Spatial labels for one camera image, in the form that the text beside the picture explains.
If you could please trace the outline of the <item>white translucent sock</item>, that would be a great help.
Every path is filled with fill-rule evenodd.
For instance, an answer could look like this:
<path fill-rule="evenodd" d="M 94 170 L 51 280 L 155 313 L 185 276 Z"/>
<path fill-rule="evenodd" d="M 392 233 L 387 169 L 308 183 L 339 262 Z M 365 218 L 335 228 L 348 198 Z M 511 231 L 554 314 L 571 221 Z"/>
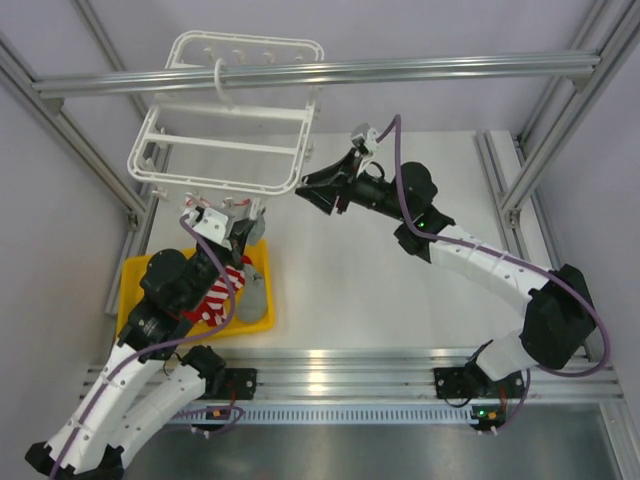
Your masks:
<path fill-rule="evenodd" d="M 250 198 L 237 200 L 228 196 L 222 200 L 209 200 L 198 193 L 187 192 L 183 213 L 188 214 L 191 218 L 200 219 L 206 209 L 213 209 L 228 217 L 242 219 L 249 216 L 253 203 L 254 201 Z"/>

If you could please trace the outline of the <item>grey sock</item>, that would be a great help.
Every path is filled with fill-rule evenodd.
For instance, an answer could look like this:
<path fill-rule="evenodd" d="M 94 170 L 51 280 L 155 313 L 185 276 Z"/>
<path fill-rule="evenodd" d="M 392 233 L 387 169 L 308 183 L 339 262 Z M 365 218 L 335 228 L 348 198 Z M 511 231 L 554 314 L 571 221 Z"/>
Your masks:
<path fill-rule="evenodd" d="M 242 219 L 231 217 L 231 219 L 231 227 L 235 221 L 243 219 L 248 220 L 248 238 L 246 246 L 256 246 L 262 239 L 266 228 L 263 213 L 260 213 L 255 219 L 252 219 L 249 216 Z M 240 269 L 243 266 L 242 259 L 234 260 L 232 265 L 235 268 Z M 242 299 L 240 300 L 239 319 L 246 324 L 255 324 L 262 319 L 268 308 L 266 281 L 264 276 L 258 272 L 254 265 L 246 266 L 245 271 L 246 284 Z"/>

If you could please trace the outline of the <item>white plastic clip hanger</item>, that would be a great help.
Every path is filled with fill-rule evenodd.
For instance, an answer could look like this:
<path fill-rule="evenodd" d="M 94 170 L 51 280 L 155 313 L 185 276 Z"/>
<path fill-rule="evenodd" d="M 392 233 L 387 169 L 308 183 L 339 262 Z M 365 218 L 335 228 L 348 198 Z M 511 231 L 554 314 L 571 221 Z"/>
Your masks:
<path fill-rule="evenodd" d="M 222 74 L 233 67 L 316 63 L 323 47 L 307 39 L 187 31 L 174 41 L 170 70 L 210 67 L 211 88 L 153 96 L 127 159 L 128 173 L 175 201 L 206 196 L 285 195 L 312 154 L 319 90 L 251 87 L 237 93 Z"/>

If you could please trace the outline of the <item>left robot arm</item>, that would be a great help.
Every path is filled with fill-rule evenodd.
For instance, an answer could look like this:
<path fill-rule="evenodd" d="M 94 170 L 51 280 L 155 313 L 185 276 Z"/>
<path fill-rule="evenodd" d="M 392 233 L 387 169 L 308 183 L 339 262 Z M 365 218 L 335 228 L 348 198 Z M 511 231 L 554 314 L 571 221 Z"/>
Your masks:
<path fill-rule="evenodd" d="M 33 444 L 25 460 L 50 479 L 119 479 L 141 448 L 192 401 L 220 394 L 226 363 L 211 347 L 192 347 L 145 398 L 142 387 L 185 342 L 195 310 L 228 266 L 241 267 L 253 221 L 216 225 L 185 214 L 181 226 L 196 240 L 185 256 L 165 249 L 141 279 L 142 299 L 128 316 L 98 379 L 74 414 L 49 440 Z"/>

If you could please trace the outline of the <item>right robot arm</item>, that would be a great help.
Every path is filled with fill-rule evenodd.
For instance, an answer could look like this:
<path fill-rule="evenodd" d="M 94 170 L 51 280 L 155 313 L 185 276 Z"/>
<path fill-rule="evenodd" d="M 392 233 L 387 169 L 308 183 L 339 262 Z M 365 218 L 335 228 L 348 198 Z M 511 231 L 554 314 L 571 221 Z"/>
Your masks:
<path fill-rule="evenodd" d="M 474 239 L 434 206 L 438 189 L 419 162 L 398 164 L 392 180 L 367 173 L 361 163 L 351 149 L 337 163 L 305 176 L 295 193 L 327 215 L 356 204 L 397 220 L 394 236 L 407 254 L 464 276 L 523 318 L 520 328 L 469 358 L 460 373 L 463 392 L 486 397 L 516 372 L 563 369 L 597 327 L 581 271 L 568 264 L 546 270 Z"/>

